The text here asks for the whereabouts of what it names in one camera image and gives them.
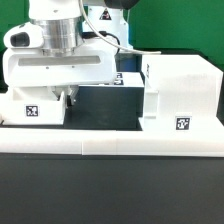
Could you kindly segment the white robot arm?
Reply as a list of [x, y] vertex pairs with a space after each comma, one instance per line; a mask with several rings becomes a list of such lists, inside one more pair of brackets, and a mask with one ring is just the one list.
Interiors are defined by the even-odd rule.
[[118, 44], [104, 32], [85, 32], [85, 6], [128, 10], [139, 0], [29, 0], [29, 21], [4, 35], [4, 81], [10, 89], [108, 84]]

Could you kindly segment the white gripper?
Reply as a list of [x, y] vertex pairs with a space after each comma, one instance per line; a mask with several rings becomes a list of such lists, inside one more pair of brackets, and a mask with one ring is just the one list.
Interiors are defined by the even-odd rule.
[[[115, 79], [114, 53], [82, 45], [67, 57], [48, 57], [40, 49], [8, 49], [3, 55], [3, 74], [9, 87], [51, 86], [50, 99], [59, 101], [60, 86], [111, 83]], [[67, 105], [76, 102], [78, 86], [70, 86]]]

